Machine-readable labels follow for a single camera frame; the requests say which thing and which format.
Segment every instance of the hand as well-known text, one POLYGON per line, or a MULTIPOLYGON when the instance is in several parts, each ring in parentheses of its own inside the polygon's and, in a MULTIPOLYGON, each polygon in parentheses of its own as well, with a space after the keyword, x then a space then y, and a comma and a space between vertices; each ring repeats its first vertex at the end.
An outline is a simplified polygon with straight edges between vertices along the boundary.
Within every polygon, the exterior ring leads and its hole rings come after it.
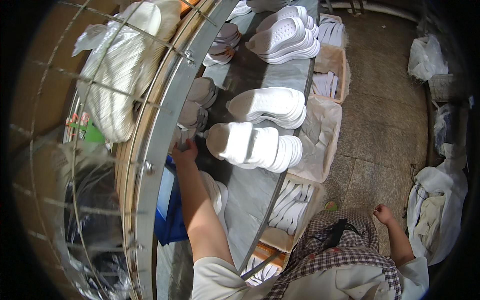
POLYGON ((378 205, 373 211, 373 214, 375 215, 375 217, 377 217, 380 223, 384 225, 388 225, 392 221, 396 221, 392 214, 392 210, 390 210, 390 208, 388 208, 388 206, 386 206, 385 204, 378 205))
POLYGON ((186 163, 195 163, 198 155, 197 145, 190 139, 187 139, 186 144, 188 149, 183 152, 178 149, 178 143, 175 143, 175 146, 173 146, 172 158, 177 166, 186 163))

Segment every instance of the forearm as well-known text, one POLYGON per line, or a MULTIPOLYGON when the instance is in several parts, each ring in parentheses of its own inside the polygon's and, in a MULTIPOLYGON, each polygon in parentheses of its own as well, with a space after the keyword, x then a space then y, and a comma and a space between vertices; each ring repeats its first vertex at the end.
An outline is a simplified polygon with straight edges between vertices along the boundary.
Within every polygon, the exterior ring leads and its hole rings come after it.
POLYGON ((390 239, 390 257, 397 267, 415 259, 412 246, 405 232, 395 219, 386 224, 388 228, 388 237, 390 239))
POLYGON ((193 261, 218 257, 233 265, 227 237, 213 209, 194 162, 177 165, 183 222, 192 245, 193 261))

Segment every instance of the white pipe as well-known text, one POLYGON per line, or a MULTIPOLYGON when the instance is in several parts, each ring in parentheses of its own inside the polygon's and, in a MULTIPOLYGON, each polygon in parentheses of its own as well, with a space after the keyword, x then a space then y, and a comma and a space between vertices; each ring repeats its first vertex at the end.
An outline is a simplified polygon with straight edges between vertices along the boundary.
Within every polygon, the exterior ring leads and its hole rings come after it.
MULTIPOLYGON (((358 1, 354 1, 353 6, 355 7, 356 10, 360 10, 360 3, 358 3, 358 1)), ((350 3, 348 2, 333 2, 332 7, 334 9, 351 9, 352 8, 350 3)), ((388 7, 383 4, 367 3, 367 1, 363 2, 363 7, 367 11, 386 13, 392 16, 410 20, 415 23, 420 22, 419 18, 416 15, 402 9, 388 7)))

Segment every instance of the checkered apron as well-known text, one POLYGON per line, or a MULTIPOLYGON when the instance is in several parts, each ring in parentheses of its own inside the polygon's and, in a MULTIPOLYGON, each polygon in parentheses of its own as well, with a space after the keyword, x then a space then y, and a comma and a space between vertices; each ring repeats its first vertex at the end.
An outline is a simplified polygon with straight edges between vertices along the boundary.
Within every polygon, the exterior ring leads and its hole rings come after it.
POLYGON ((378 252, 378 236, 370 216, 360 211, 321 211, 310 222, 290 256, 288 266, 265 299, 282 299, 290 282, 343 265, 371 265, 383 269, 395 300, 401 299, 401 286, 395 263, 378 252), (333 225, 341 219, 357 230, 345 230, 336 247, 325 249, 333 225))

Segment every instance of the stone tile floor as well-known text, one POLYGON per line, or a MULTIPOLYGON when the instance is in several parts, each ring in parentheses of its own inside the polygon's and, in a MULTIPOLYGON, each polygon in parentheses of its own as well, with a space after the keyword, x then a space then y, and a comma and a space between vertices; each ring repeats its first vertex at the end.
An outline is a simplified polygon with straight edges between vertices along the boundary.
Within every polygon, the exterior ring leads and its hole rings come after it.
MULTIPOLYGON (((376 12, 335 14, 348 34, 351 83, 338 149, 324 182, 325 202, 370 212, 384 203, 406 229, 402 216, 412 187, 410 165, 416 165, 415 173, 425 166, 428 140, 424 87, 407 74, 416 24, 376 12)), ((389 255, 387 230, 373 219, 380 253, 389 255)))

